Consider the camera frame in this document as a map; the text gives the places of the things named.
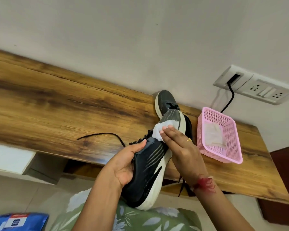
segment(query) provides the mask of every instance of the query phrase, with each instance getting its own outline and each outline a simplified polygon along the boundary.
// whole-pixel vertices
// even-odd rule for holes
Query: hand
[[[119,186],[123,188],[133,178],[133,165],[131,161],[134,153],[139,152],[145,147],[147,140],[141,143],[128,145],[114,155],[110,161],[104,166],[100,174],[107,174],[107,179],[113,177]]]
[[[191,141],[187,142],[186,135],[172,125],[163,127],[160,134],[173,153],[174,166],[189,186],[195,185],[200,175],[201,177],[209,176],[198,147]]]

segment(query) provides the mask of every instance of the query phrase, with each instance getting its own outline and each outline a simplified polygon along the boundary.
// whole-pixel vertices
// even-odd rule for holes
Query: tile grout line
[[[31,202],[32,202],[32,200],[33,200],[33,198],[34,198],[34,196],[35,196],[35,195],[36,195],[36,193],[38,192],[39,188],[40,188],[40,186],[39,186],[39,187],[36,189],[36,191],[34,192],[34,194],[33,194],[32,198],[31,198],[31,200],[30,200],[30,202],[29,202],[28,206],[26,207],[26,210],[25,210],[25,212],[27,212],[27,209],[29,208],[29,206],[30,206],[30,204],[31,204]]]

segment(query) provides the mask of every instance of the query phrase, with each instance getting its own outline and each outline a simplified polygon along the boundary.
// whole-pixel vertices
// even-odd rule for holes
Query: black sneaker
[[[167,120],[179,122],[179,130],[185,132],[185,118],[177,109],[168,110],[159,123]],[[148,210],[155,203],[163,182],[165,167],[172,156],[168,146],[152,137],[153,130],[148,131],[144,138],[132,143],[147,140],[146,146],[134,154],[134,166],[131,182],[123,187],[121,196],[128,206],[140,210]]]
[[[169,110],[169,109],[176,109],[180,113],[180,118],[182,121],[182,128],[181,132],[185,134],[185,118],[183,113],[181,112],[176,100],[174,99],[173,95],[167,91],[162,90],[158,93],[158,95],[155,98],[155,112],[158,115],[160,119],[162,119],[163,115]]]

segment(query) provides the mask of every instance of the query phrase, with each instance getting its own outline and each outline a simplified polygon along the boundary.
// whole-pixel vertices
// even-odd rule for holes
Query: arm
[[[145,144],[125,147],[103,167],[72,231],[112,230],[122,188],[133,177],[131,160]]]
[[[187,142],[187,136],[173,126],[163,127],[160,134],[173,153],[174,165],[189,186],[195,185],[200,175],[209,176],[199,149],[192,142]],[[254,231],[214,181],[213,184],[215,185],[215,193],[197,188],[195,194],[215,228],[218,231]]]

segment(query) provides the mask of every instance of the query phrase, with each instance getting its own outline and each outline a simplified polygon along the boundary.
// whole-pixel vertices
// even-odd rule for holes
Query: red thread
[[[197,188],[200,188],[207,193],[216,193],[214,189],[215,185],[213,185],[213,178],[211,177],[199,178],[197,184],[194,186],[194,191]]]

